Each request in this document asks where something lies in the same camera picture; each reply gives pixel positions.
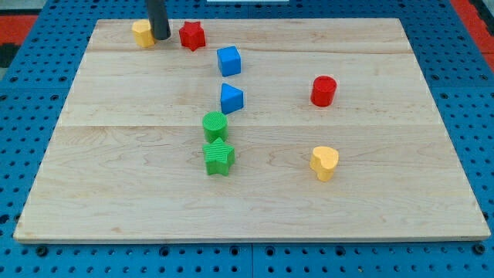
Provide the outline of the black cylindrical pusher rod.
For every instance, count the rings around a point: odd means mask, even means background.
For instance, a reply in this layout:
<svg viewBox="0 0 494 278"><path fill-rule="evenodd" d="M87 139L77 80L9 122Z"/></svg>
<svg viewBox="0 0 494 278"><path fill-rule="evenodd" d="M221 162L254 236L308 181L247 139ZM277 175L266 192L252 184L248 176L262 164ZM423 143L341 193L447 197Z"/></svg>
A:
<svg viewBox="0 0 494 278"><path fill-rule="evenodd" d="M169 39L171 29L165 0L146 0L145 3L153 37L156 40Z"/></svg>

